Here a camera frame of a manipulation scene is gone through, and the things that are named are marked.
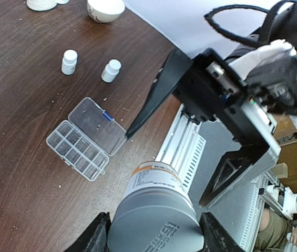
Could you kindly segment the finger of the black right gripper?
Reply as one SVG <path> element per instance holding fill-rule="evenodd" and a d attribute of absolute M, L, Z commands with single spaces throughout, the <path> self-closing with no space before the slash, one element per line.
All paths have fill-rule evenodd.
<path fill-rule="evenodd" d="M 280 151 L 278 145 L 249 145 L 226 152 L 203 191 L 199 204 L 211 207 L 233 190 L 267 172 L 277 163 Z"/>
<path fill-rule="evenodd" d="M 132 138 L 174 92 L 178 82 L 192 66 L 192 60 L 181 50 L 172 50 L 158 71 L 140 112 L 126 132 Z"/>

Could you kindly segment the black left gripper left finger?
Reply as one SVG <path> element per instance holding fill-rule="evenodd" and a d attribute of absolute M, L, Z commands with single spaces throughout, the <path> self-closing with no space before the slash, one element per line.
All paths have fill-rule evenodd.
<path fill-rule="evenodd" d="M 104 252 L 107 248 L 108 232 L 111 226 L 110 213 L 101 212 L 84 232 L 70 246 L 72 252 Z"/>

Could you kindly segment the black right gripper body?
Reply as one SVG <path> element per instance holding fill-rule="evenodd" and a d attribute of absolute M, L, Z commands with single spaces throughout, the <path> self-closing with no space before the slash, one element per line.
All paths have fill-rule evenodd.
<path fill-rule="evenodd" d="M 213 49 L 190 59 L 177 50 L 182 75 L 177 98 L 194 123 L 219 119 L 242 146 L 280 149 L 273 137 L 274 118 L 247 92 L 240 75 Z"/>

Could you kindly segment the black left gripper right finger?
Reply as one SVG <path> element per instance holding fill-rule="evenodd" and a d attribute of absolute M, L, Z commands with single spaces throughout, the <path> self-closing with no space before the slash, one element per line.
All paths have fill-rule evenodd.
<path fill-rule="evenodd" d="M 199 224 L 204 237 L 202 252 L 244 252 L 211 212 L 202 213 Z"/>

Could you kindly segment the grey lid pill bottle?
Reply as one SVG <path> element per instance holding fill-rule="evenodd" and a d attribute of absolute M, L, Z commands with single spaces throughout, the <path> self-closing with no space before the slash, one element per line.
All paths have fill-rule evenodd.
<path fill-rule="evenodd" d="M 201 251 L 204 236 L 177 172 L 148 161 L 132 173 L 107 239 L 109 251 Z"/>

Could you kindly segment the clear plastic pill organizer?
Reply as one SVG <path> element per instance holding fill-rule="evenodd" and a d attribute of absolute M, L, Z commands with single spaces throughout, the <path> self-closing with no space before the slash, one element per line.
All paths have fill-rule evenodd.
<path fill-rule="evenodd" d="M 91 182 L 104 175 L 109 158 L 126 141 L 126 130 L 90 97 L 83 98 L 46 139 L 67 165 Z"/>

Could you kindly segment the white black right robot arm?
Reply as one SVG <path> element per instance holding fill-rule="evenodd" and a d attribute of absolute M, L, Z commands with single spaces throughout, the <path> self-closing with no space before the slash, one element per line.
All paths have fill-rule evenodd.
<path fill-rule="evenodd" d="M 297 116 L 297 1 L 286 10 L 283 4 L 267 10 L 262 26 L 247 37 L 213 19 L 233 5 L 207 13 L 209 25 L 239 47 L 227 58 L 211 48 L 194 58 L 171 51 L 126 133 L 131 138 L 170 95 L 183 103 L 182 115 L 194 124 L 219 119 L 241 148 L 222 156 L 200 198 L 203 206 L 266 172 L 270 166 L 259 160 L 276 162 L 280 153 L 272 115 Z"/>

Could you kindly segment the person in background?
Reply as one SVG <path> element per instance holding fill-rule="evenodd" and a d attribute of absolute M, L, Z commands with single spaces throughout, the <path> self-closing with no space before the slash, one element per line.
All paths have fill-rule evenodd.
<path fill-rule="evenodd" d="M 254 251 L 297 251 L 297 225 L 265 208 Z"/>

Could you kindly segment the white pill bottle near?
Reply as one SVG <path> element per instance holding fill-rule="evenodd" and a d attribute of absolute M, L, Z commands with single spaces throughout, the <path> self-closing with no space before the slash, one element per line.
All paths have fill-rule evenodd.
<path fill-rule="evenodd" d="M 121 69 L 121 62 L 117 59 L 112 59 L 109 63 L 105 66 L 102 74 L 101 79 L 106 83 L 111 83 L 117 77 Z"/>

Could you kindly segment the white pill bottle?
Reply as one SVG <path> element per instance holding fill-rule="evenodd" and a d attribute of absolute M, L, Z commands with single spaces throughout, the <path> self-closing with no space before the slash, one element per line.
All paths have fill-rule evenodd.
<path fill-rule="evenodd" d="M 62 58 L 62 66 L 61 66 L 62 73 L 68 76 L 72 75 L 76 69 L 77 59 L 78 59 L 78 53 L 75 50 L 73 49 L 66 50 Z"/>
<path fill-rule="evenodd" d="M 121 62 L 117 59 L 112 59 L 109 63 L 105 66 L 102 74 L 101 79 L 106 83 L 111 83 L 117 77 L 121 69 Z"/>

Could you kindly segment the small white bowl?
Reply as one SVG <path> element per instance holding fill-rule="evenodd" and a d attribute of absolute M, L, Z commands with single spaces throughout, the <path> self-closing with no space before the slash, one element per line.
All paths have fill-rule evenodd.
<path fill-rule="evenodd" d="M 87 12 L 97 23 L 110 23 L 116 20 L 126 7 L 122 0 L 88 0 Z"/>

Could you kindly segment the white pill bottle far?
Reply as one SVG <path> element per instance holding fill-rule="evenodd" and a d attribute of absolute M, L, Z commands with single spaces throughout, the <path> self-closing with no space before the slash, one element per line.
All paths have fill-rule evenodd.
<path fill-rule="evenodd" d="M 72 75 L 76 69 L 77 59 L 78 59 L 78 53 L 75 50 L 73 49 L 66 50 L 62 58 L 62 66 L 61 66 L 62 73 L 68 76 Z"/>

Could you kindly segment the cream ribbed mug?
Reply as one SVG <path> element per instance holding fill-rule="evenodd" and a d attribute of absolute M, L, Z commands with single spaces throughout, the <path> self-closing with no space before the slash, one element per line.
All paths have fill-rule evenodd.
<path fill-rule="evenodd" d="M 69 0 L 26 0 L 29 9 L 37 12 L 48 11 L 58 4 L 67 4 Z"/>

